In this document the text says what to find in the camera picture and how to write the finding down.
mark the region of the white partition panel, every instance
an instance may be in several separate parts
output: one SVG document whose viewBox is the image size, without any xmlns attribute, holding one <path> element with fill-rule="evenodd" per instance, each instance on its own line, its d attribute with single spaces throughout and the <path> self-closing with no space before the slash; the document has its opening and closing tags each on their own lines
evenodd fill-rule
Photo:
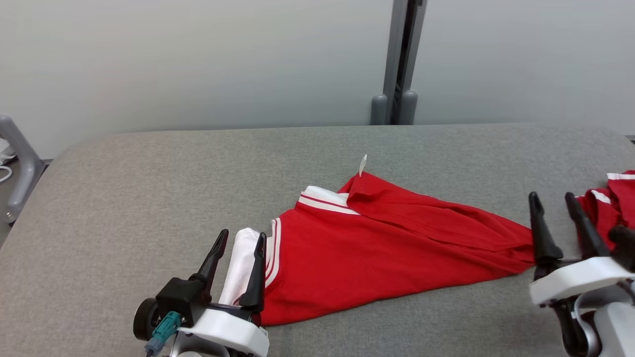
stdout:
<svg viewBox="0 0 635 357">
<path fill-rule="evenodd" d="M 44 158 L 103 133 L 365 125 L 392 1 L 4 0 L 0 112 Z"/>
<path fill-rule="evenodd" d="M 428 0 L 415 124 L 545 121 L 635 134 L 635 1 Z"/>
</svg>

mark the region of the red garment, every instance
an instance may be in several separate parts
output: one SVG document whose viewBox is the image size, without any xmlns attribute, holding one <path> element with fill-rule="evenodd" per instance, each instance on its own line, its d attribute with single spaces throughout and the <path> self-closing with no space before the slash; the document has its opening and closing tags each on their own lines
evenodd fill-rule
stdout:
<svg viewBox="0 0 635 357">
<path fill-rule="evenodd" d="M 274 221 L 264 325 L 518 274 L 531 231 L 478 208 L 416 194 L 369 173 L 337 195 L 303 192 Z"/>
<path fill-rule="evenodd" d="M 615 244 L 608 232 L 618 224 L 635 229 L 635 170 L 607 173 L 607 189 L 591 189 L 578 197 L 582 209 L 589 216 L 610 250 Z"/>
</svg>

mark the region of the cable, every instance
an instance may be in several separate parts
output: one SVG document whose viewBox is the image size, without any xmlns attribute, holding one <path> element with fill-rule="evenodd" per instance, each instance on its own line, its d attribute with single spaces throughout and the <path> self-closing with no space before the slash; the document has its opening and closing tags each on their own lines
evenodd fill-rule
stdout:
<svg viewBox="0 0 635 357">
<path fill-rule="evenodd" d="M 0 166 L 0 170 L 9 171 L 9 173 L 6 174 L 6 176 L 4 176 L 3 178 L 0 178 L 0 183 L 4 182 L 4 181 L 7 181 L 11 177 L 11 175 L 13 174 L 13 170 L 11 170 L 11 168 L 9 166 Z"/>
</svg>

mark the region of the teal connector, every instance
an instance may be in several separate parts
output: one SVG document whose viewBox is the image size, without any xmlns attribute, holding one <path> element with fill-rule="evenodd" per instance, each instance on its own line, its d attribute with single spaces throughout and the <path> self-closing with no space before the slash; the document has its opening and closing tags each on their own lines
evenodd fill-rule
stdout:
<svg viewBox="0 0 635 357">
<path fill-rule="evenodd" d="M 144 347 L 147 353 L 146 356 L 157 356 L 163 349 L 165 342 L 177 332 L 179 327 L 181 327 L 181 315 L 174 311 L 168 312 L 165 318 L 161 320 L 159 326 L 152 332 L 150 341 L 146 343 Z"/>
</svg>

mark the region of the pile of red clothes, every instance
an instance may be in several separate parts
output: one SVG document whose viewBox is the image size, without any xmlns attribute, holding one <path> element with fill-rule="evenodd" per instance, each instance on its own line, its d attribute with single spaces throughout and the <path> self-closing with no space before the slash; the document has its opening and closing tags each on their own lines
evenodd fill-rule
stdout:
<svg viewBox="0 0 635 357">
<path fill-rule="evenodd" d="M 590 189 L 578 197 L 578 201 L 608 248 L 613 250 L 615 244 L 608 239 L 611 228 L 622 225 L 635 229 L 635 170 L 606 176 L 607 188 Z"/>
</svg>

